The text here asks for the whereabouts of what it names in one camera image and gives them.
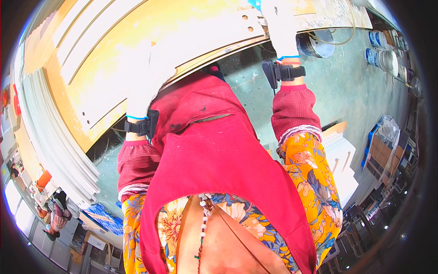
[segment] workbench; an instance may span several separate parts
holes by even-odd
[[[365,8],[350,10],[348,0],[290,1],[299,32],[372,28]],[[268,41],[260,16],[246,0],[65,0],[26,38],[23,72],[43,68],[60,116],[87,152],[125,115],[126,81],[141,86],[120,66],[126,50],[147,38],[162,56],[171,53],[177,74],[170,85]]]

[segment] hand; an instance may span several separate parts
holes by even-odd
[[[120,59],[126,72],[128,118],[145,119],[161,86],[176,73],[174,67],[154,54],[153,48],[150,41],[143,40],[134,49],[124,49]]]
[[[285,0],[262,0],[261,12],[268,23],[269,36],[277,58],[299,57],[297,49],[297,23],[291,6]]]

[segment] concrete floor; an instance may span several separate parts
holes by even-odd
[[[352,29],[337,29],[335,41],[345,41]],[[316,95],[314,112],[320,117],[321,125],[335,121],[347,121],[345,138],[356,148],[351,168],[360,184],[350,201],[370,192],[375,179],[368,170],[362,170],[366,137],[381,115],[391,115],[400,128],[406,121],[407,88],[381,69],[368,65],[364,57],[367,47],[371,48],[368,31],[357,29],[353,39],[345,45],[335,46],[334,54],[327,59],[302,56],[306,68],[305,82]],[[262,60],[274,58],[270,42],[243,50],[219,60],[225,80],[235,92],[254,126],[260,143],[275,153],[277,140],[271,127],[273,90],[261,69]],[[101,171],[98,185],[102,192],[97,195],[110,210],[121,217],[117,201],[117,154],[120,147],[107,153],[98,166]]]

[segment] red apron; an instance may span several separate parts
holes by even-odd
[[[303,274],[316,273],[316,250],[297,189],[258,142],[230,86],[197,72],[161,92],[151,108],[160,112],[152,143],[162,156],[141,213],[140,250],[148,272],[167,274],[156,226],[165,204],[199,193],[229,193],[266,216]]]

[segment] floral pattern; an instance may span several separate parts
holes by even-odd
[[[278,149],[284,168],[297,188],[314,240],[319,267],[342,227],[342,209],[324,148],[311,133],[289,137]],[[139,245],[140,216],[146,193],[132,195],[124,211],[124,265],[126,273],[146,274]],[[251,202],[227,193],[212,194],[212,201],[280,256],[292,274],[301,274],[283,237]],[[176,270],[176,250],[183,210],[190,197],[161,208],[157,218],[161,256],[168,273]]]

